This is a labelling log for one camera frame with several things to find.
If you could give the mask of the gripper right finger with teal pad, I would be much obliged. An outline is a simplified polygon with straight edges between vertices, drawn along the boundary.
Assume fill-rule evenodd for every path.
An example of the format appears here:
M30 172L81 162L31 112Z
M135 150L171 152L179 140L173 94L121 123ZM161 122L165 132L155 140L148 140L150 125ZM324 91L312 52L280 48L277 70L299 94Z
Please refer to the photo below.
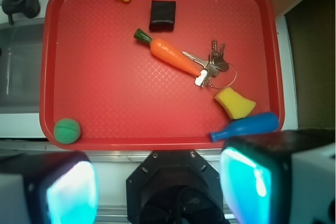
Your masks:
M334 130L231 137L219 174L239 223L335 223Z

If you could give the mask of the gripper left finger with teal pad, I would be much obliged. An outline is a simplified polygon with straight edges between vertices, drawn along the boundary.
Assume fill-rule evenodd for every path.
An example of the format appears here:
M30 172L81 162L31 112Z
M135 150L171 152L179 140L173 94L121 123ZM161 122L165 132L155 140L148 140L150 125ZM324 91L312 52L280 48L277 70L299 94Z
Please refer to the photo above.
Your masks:
M98 201L83 152L1 155L1 223L94 223Z

